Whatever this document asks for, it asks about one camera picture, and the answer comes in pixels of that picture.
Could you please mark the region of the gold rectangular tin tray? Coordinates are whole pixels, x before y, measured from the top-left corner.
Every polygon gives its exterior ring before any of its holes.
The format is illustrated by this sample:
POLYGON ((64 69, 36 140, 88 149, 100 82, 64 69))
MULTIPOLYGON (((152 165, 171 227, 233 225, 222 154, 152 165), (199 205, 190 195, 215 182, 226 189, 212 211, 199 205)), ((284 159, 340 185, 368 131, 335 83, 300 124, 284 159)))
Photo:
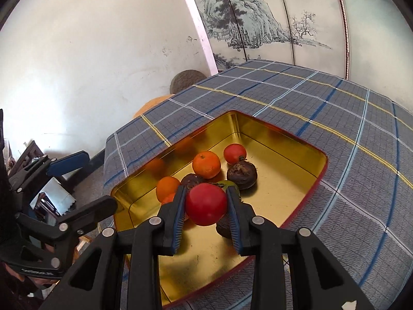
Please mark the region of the gold rectangular tin tray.
POLYGON ((289 132, 239 111, 228 111, 173 143, 117 184, 111 194, 120 204, 118 230, 128 230, 157 215, 159 196, 184 193, 184 221, 179 249, 159 259, 163 306, 206 290, 244 267, 248 258, 216 232, 227 211, 229 163, 224 150, 238 143, 257 180, 240 192, 258 215, 278 226, 298 213, 328 167, 327 155, 289 132))

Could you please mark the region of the orange fruit in tray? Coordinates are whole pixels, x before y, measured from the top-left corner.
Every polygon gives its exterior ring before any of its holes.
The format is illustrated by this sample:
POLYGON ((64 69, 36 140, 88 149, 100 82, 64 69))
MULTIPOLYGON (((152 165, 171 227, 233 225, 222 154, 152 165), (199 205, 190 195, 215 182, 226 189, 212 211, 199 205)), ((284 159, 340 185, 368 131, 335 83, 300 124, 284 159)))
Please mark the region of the orange fruit in tray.
POLYGON ((160 179, 156 185, 157 200, 162 203, 168 196, 174 195, 180 186, 180 181, 174 177, 166 176, 160 179))

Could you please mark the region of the red round fruit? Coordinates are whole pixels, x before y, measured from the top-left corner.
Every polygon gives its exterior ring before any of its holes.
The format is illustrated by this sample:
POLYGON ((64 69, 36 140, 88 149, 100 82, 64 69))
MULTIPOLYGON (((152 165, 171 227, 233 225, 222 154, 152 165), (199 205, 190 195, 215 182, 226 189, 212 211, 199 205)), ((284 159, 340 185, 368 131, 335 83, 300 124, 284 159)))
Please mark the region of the red round fruit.
POLYGON ((247 158, 247 150, 239 143, 231 143, 224 149, 223 156, 228 164, 233 165, 247 158))

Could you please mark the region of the orange plastic stool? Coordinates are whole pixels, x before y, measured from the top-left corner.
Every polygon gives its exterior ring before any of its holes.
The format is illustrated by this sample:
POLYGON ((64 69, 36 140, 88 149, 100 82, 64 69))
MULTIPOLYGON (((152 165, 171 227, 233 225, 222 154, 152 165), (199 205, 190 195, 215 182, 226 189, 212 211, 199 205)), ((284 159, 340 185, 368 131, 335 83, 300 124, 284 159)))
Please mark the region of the orange plastic stool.
POLYGON ((173 95, 164 95, 161 97, 156 97, 153 98, 152 100, 146 102, 134 115, 133 115, 133 119, 139 117, 142 114, 145 114, 145 112, 151 110, 154 106, 164 102, 165 100, 169 99, 170 97, 172 97, 173 95))

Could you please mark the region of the grey plaid tablecloth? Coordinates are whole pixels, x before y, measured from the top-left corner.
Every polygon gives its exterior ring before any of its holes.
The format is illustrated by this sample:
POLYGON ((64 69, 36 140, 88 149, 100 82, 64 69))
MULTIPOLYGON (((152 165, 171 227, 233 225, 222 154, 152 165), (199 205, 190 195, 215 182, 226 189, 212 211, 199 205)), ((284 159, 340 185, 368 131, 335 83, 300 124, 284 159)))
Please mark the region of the grey plaid tablecloth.
POLYGON ((412 276, 412 112, 336 76, 252 60, 195 83, 107 138, 104 190, 118 228, 159 209, 155 187, 240 143, 258 172, 244 195, 280 227, 307 227, 376 309, 412 276))

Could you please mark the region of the dark fruit in tray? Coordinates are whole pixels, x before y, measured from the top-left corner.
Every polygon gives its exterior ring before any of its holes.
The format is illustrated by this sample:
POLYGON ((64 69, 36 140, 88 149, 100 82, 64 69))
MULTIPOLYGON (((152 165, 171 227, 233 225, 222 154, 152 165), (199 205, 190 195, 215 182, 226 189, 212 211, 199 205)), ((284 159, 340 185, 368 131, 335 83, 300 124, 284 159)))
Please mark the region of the dark fruit in tray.
POLYGON ((187 174, 181 180, 181 185, 186 188, 187 191, 191 191, 195 186, 204 183, 203 177, 196 174, 187 174))

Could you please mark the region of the orange fruit on cloth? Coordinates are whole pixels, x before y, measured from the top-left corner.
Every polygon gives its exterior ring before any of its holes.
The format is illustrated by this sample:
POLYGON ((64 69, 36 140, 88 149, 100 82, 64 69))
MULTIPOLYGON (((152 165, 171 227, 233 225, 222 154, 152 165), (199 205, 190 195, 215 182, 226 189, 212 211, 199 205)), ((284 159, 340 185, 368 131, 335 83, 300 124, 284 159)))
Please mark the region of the orange fruit on cloth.
POLYGON ((167 195, 161 202, 161 205, 165 205, 174 201, 175 194, 171 193, 167 195))

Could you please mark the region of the dark brown wrinkled fruit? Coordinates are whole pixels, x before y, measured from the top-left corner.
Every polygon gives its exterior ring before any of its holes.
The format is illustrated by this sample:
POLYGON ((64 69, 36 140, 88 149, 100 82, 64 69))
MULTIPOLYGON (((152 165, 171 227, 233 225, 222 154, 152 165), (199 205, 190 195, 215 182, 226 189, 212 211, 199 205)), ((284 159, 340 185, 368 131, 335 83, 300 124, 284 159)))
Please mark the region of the dark brown wrinkled fruit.
POLYGON ((234 163, 227 170, 227 180, 232 181, 240 190, 252 188, 258 179, 255 165, 246 160, 234 163))

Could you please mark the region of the round stone millstone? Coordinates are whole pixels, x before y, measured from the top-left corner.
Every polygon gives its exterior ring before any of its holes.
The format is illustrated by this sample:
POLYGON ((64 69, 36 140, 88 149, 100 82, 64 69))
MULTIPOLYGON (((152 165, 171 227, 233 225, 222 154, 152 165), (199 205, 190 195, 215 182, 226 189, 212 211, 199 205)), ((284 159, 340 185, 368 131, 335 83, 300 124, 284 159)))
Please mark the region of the round stone millstone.
POLYGON ((197 70, 189 69, 181 71, 171 80, 169 92, 171 94, 179 93, 206 78, 202 72, 197 70))

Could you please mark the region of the painted folding screen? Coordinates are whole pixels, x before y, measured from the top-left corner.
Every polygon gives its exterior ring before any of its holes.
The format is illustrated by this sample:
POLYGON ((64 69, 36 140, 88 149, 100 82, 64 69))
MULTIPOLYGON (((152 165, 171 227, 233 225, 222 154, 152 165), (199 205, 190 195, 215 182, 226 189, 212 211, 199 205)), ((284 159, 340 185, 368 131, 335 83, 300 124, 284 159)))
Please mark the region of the painted folding screen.
POLYGON ((194 0, 223 71, 268 59, 349 77, 344 0, 194 0))

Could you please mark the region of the orange mandarin in tray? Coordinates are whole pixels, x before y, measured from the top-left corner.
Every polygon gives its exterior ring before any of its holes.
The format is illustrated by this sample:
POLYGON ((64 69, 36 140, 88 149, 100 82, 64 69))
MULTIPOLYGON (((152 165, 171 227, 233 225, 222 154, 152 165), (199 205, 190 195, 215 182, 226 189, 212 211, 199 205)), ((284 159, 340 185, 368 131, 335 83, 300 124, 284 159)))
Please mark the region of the orange mandarin in tray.
POLYGON ((192 161, 192 168, 196 175, 212 179, 221 170, 220 158, 211 151, 198 153, 192 161))

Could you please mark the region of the green round fruit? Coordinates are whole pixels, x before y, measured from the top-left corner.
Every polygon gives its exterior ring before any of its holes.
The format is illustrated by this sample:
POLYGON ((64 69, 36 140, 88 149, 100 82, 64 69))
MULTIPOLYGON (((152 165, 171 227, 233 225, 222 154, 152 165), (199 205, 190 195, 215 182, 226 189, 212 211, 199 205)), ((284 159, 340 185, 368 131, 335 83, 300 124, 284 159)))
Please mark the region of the green round fruit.
POLYGON ((220 202, 224 202, 224 201, 228 202, 227 189, 230 188, 231 191, 236 193, 235 196, 238 198, 238 200, 239 201, 242 200, 239 188, 234 182, 224 180, 224 181, 212 183, 212 185, 214 186, 214 189, 211 189, 211 192, 210 192, 210 197, 212 199, 217 199, 220 202))

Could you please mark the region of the grey cloth rag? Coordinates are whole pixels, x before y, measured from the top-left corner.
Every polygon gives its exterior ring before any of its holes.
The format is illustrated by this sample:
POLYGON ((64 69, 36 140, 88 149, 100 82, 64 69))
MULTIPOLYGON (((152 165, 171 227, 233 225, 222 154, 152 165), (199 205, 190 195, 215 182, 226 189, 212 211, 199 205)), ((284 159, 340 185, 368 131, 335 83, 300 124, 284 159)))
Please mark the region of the grey cloth rag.
POLYGON ((76 203, 76 200, 63 188, 56 178, 52 178, 45 184, 35 198, 32 199, 30 206, 35 209, 36 206, 41 206, 41 202, 45 202, 43 208, 47 210, 47 212, 50 212, 56 217, 60 217, 69 212, 70 208, 76 203))

